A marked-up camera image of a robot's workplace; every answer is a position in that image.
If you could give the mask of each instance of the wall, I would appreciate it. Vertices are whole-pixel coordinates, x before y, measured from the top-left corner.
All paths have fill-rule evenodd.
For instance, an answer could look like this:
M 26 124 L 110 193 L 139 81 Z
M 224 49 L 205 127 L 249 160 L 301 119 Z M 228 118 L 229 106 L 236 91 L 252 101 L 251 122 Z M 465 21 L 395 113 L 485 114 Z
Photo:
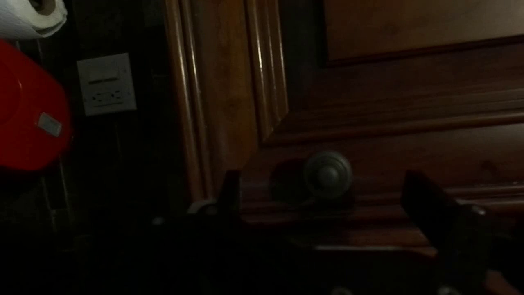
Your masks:
M 52 242 L 64 252 L 97 231 L 133 231 L 185 206 L 183 157 L 170 91 L 161 0 L 74 0 L 66 27 L 18 42 L 67 90 L 72 149 L 39 180 L 0 186 L 0 242 Z M 84 116 L 75 62 L 129 52 L 138 111 Z

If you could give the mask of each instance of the door knob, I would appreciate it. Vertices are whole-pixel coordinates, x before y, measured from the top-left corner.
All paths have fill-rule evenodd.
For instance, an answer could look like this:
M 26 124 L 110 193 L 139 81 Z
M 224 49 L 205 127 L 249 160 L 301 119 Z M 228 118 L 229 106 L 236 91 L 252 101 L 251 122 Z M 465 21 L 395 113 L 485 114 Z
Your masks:
M 334 150 L 313 155 L 305 165 L 305 183 L 318 199 L 336 199 L 351 191 L 354 172 L 349 160 Z

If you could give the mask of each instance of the light switch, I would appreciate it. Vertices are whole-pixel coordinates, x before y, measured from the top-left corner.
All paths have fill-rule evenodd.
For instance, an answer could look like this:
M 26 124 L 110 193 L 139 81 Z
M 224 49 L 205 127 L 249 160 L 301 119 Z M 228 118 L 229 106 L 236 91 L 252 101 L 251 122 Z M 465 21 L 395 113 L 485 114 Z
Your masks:
M 136 109 L 128 54 L 77 62 L 87 116 Z

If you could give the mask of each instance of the red object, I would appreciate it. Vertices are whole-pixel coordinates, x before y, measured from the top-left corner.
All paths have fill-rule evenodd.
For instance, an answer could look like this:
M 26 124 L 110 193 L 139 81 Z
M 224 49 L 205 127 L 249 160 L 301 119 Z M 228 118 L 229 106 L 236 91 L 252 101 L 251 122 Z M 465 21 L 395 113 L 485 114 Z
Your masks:
M 64 88 L 0 41 L 0 168 L 41 170 L 66 152 L 70 134 Z

